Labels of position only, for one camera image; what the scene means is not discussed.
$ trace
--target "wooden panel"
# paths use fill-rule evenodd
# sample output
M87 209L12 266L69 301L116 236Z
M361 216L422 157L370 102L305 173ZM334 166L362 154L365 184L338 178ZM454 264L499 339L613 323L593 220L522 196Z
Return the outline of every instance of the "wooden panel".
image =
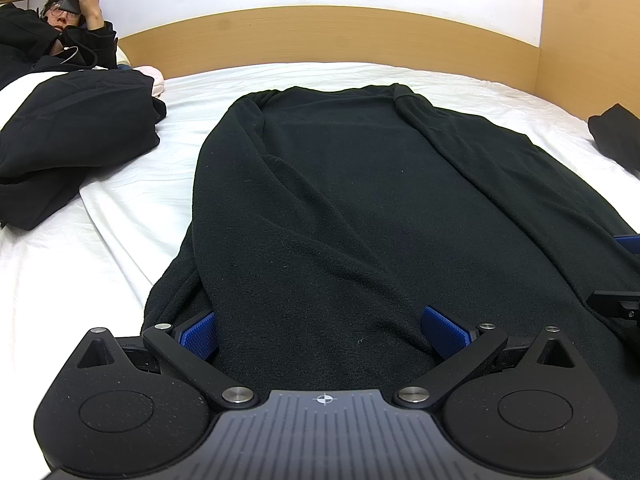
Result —
M640 116L640 0L545 0L536 95L584 120Z
M19 9L29 9L29 0L0 0L0 7L5 4L14 4Z
M533 93L538 48L432 16L363 7L237 10L121 38L133 66L166 78L267 62L364 61L505 83Z

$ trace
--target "black hoodie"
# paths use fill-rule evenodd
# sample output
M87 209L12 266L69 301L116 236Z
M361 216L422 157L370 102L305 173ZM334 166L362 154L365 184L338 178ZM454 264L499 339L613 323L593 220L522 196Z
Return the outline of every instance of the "black hoodie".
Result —
M30 72L116 68L115 37L110 22L95 30L70 25L59 32L34 10L5 4L0 7L0 89ZM49 56L56 40L66 49Z

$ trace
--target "metal screw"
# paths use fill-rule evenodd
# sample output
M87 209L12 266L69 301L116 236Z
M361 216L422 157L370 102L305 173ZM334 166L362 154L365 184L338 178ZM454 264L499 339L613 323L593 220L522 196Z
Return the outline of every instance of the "metal screw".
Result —
M253 399L254 393L244 386L233 386L222 392L222 398L225 399L226 402L241 404L242 402L248 402Z
M406 402L423 402L429 398L429 392L420 386L407 386L398 392L398 397Z

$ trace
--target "black cloth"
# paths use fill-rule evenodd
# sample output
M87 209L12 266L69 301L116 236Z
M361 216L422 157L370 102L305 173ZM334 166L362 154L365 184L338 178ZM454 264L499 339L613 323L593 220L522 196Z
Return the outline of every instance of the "black cloth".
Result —
M72 71L93 68L116 68L116 32L110 22L87 30L68 26L62 32L41 20L34 10L6 4L0 7L0 89L30 72ZM75 47L71 58L65 51L49 56L56 40Z
M0 222L33 229L92 168L156 147L166 106L153 82L137 70L84 70L37 85L0 132Z
M204 142L193 221L144 327L216 313L215 365L257 390L379 388L436 364L427 304L568 333L621 414L604 471L637 477L637 329L595 289L640 290L632 230L526 136L400 85L236 101Z
M640 171L640 119L621 104L589 117L589 131L600 153L629 171Z

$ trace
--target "crosshair marking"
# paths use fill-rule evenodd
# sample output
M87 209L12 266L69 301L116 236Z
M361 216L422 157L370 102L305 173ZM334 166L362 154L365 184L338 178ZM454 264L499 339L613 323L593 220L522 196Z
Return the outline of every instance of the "crosshair marking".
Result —
M327 395L327 394L322 394L317 396L316 400L320 404L328 404L329 402L333 402L335 400L335 397L332 397L331 395Z

